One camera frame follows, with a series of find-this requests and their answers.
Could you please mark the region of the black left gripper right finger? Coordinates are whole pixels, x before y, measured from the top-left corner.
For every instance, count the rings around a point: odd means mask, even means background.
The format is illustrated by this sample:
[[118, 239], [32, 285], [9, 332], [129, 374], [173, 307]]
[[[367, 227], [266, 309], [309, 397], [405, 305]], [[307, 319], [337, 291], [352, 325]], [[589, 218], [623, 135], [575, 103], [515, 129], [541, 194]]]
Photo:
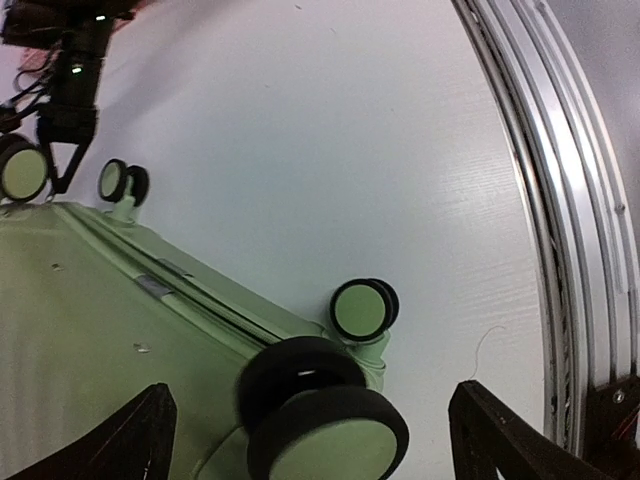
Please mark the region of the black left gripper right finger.
[[605, 479], [540, 434], [476, 380], [459, 383], [448, 406], [457, 479]]

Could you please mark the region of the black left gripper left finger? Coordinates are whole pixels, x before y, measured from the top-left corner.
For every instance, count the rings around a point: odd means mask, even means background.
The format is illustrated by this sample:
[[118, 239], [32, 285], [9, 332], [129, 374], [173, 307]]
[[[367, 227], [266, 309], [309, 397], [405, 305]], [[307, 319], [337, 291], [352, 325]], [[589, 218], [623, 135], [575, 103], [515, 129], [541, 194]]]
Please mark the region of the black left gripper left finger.
[[165, 480], [176, 425], [169, 386], [152, 384], [83, 437], [12, 477]]

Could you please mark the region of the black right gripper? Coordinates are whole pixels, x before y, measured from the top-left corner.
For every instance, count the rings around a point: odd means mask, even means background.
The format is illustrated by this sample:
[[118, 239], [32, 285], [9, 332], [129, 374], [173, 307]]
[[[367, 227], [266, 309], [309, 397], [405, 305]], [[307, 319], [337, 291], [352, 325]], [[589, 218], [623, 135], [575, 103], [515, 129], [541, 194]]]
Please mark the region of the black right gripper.
[[[95, 136], [96, 95], [115, 24], [135, 17], [133, 1], [6, 1], [1, 40], [47, 53], [39, 75], [1, 104], [1, 133], [32, 114], [48, 168], [49, 195], [68, 192]], [[55, 150], [69, 158], [62, 164]]]

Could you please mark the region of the green hard-shell suitcase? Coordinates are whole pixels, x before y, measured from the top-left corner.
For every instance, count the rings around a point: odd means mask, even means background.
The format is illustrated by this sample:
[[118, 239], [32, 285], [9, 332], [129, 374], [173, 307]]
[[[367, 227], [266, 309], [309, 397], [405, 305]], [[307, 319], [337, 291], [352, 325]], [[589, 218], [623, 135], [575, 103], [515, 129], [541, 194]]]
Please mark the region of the green hard-shell suitcase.
[[177, 406], [167, 479], [386, 479], [408, 426], [381, 392], [399, 313], [377, 278], [304, 320], [137, 224], [148, 172], [99, 176], [114, 209], [35, 199], [42, 149], [1, 139], [1, 475], [86, 435], [146, 387]]

